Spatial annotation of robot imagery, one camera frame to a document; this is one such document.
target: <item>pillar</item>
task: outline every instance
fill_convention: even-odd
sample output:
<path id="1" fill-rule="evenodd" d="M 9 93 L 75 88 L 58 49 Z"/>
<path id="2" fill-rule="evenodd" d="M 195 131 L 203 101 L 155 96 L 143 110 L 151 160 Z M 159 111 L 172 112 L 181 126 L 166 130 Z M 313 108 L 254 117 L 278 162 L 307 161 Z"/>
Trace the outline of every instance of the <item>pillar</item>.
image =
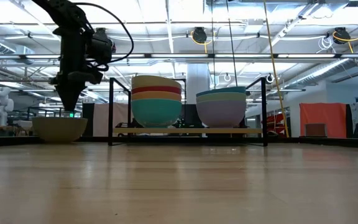
<path id="1" fill-rule="evenodd" d="M 208 91 L 211 84 L 207 63 L 187 65 L 187 104 L 196 104 L 196 94 Z"/>

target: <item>shelf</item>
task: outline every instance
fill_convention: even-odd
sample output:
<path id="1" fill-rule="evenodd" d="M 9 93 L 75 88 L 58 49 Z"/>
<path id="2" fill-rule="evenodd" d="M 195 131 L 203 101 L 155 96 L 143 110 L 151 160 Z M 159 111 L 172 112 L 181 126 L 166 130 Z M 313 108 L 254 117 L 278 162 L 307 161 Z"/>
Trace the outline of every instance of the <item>shelf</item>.
<path id="1" fill-rule="evenodd" d="M 113 133 L 262 134 L 260 128 L 114 128 Z"/>

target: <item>bowl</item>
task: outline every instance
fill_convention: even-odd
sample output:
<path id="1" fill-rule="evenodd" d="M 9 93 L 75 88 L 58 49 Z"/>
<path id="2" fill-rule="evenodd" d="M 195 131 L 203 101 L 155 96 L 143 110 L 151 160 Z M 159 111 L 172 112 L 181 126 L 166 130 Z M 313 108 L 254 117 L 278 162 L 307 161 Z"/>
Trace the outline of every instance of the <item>bowl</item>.
<path id="1" fill-rule="evenodd" d="M 133 100 L 131 107 L 134 118 L 145 128 L 166 128 L 173 125 L 181 113 L 181 102 L 176 100 Z"/>
<path id="2" fill-rule="evenodd" d="M 172 86 L 148 86 L 132 89 L 132 94 L 141 93 L 144 91 L 167 91 L 171 93 L 176 93 L 181 95 L 181 88 L 176 88 Z"/>
<path id="3" fill-rule="evenodd" d="M 132 94 L 132 100 L 167 99 L 181 101 L 181 95 L 166 91 L 144 91 Z"/>
<path id="4" fill-rule="evenodd" d="M 149 87 L 149 86 L 170 86 L 181 88 L 180 83 L 175 80 L 158 77 L 153 75 L 141 75 L 132 78 L 132 88 Z"/>
<path id="5" fill-rule="evenodd" d="M 210 93 L 243 93 L 245 94 L 247 89 L 244 86 L 237 86 L 237 87 L 228 87 L 228 88 L 220 88 L 217 90 L 208 90 L 201 93 L 198 93 L 196 96 L 207 95 Z"/>
<path id="6" fill-rule="evenodd" d="M 216 101 L 216 100 L 237 100 L 237 101 L 246 101 L 247 95 L 244 93 L 211 93 L 206 95 L 201 95 L 197 97 L 197 103 L 204 101 Z"/>
<path id="7" fill-rule="evenodd" d="M 84 133 L 85 118 L 32 118 L 32 127 L 40 139 L 46 142 L 70 143 Z"/>
<path id="8" fill-rule="evenodd" d="M 210 128 L 233 128 L 246 115 L 247 103 L 236 100 L 204 101 L 196 104 L 200 120 Z"/>

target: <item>green bowl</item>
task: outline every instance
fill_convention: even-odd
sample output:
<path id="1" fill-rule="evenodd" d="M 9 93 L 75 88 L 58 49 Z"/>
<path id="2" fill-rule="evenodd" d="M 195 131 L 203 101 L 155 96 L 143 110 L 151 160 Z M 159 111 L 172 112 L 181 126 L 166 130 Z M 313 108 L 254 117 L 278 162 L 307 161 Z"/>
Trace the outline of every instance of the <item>green bowl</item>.
<path id="1" fill-rule="evenodd" d="M 175 124 L 181 113 L 181 102 L 176 100 L 134 100 L 131 106 L 134 118 L 145 128 L 166 128 Z"/>
<path id="2" fill-rule="evenodd" d="M 245 93 L 211 93 L 197 97 L 197 103 L 205 101 L 218 101 L 218 100 L 236 100 L 246 101 L 247 95 Z"/>

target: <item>white robot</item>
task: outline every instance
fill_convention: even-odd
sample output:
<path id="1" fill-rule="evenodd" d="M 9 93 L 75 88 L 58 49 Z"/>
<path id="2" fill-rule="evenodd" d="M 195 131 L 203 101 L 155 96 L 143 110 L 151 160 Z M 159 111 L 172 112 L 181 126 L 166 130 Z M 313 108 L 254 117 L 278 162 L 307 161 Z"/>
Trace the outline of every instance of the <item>white robot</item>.
<path id="1" fill-rule="evenodd" d="M 0 87 L 0 126 L 7 125 L 7 112 L 12 112 L 14 103 L 9 99 L 11 89 L 8 87 Z"/>

